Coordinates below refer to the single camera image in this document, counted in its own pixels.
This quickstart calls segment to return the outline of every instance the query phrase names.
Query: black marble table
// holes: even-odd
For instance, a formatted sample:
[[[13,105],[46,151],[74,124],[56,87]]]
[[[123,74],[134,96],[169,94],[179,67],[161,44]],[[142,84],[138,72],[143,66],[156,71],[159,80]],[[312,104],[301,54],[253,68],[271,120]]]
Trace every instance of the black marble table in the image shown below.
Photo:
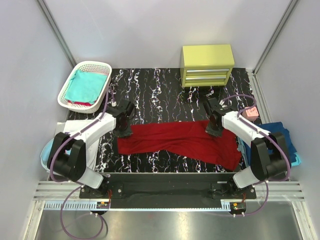
[[[166,123],[175,121],[206,120],[202,106],[204,98],[218,97],[220,100],[235,94],[253,96],[245,68],[234,68],[225,87],[188,87],[181,86],[179,68],[136,68],[113,69],[110,91],[115,100],[121,98],[132,101],[136,115],[131,124]],[[94,119],[102,112],[105,100],[93,114],[70,111],[68,120]],[[230,103],[240,109],[251,106],[253,101],[233,98]],[[239,168],[245,166],[243,159]],[[96,171],[100,173],[185,173],[185,172],[225,172],[216,164],[177,155],[166,150],[157,152],[122,155],[118,153],[117,138],[111,132],[105,134],[98,147]]]

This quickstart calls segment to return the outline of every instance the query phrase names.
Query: yellow drawer box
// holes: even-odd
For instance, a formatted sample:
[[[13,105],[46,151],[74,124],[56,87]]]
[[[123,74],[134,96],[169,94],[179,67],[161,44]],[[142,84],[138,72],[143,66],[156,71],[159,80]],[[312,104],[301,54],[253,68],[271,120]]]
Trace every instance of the yellow drawer box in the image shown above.
[[[234,65],[229,44],[183,46],[180,68],[182,86],[224,86]]]

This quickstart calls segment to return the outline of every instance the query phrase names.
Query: teal cloth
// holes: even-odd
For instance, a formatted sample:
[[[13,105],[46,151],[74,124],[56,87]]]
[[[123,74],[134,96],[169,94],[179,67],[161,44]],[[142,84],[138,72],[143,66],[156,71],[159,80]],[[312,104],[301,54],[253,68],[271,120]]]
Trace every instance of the teal cloth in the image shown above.
[[[94,104],[106,80],[106,75],[77,70],[70,79],[64,98],[71,102]]]

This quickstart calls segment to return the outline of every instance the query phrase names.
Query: blue cloth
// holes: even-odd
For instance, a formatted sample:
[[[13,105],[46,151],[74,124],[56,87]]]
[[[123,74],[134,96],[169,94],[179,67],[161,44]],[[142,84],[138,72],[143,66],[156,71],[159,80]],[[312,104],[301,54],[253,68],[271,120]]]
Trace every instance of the blue cloth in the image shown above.
[[[94,104],[107,80],[106,75],[77,70],[69,81],[65,99]]]
[[[270,131],[271,133],[280,132],[284,135],[285,143],[287,145],[289,151],[289,158],[291,161],[292,166],[299,165],[301,163],[300,157],[297,154],[297,150],[295,146],[292,144],[290,139],[290,132],[288,129],[284,128],[282,122],[271,122],[266,124],[257,124],[258,127]],[[250,147],[244,142],[246,157],[248,161],[248,165],[251,164],[251,150]]]

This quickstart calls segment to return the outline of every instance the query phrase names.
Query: reflective metal surface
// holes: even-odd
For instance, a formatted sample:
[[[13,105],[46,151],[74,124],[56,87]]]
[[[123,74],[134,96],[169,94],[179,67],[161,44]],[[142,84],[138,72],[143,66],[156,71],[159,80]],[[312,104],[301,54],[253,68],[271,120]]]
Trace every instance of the reflective metal surface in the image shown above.
[[[259,206],[248,203],[248,212]],[[68,225],[83,211],[64,211]],[[221,217],[206,212],[127,212],[110,211],[103,215],[108,224],[97,240],[299,240],[302,239],[290,203],[268,202],[262,212],[246,217]],[[95,235],[100,220],[85,216],[67,229],[80,238]],[[59,211],[45,210],[37,240],[69,240],[62,230]]]

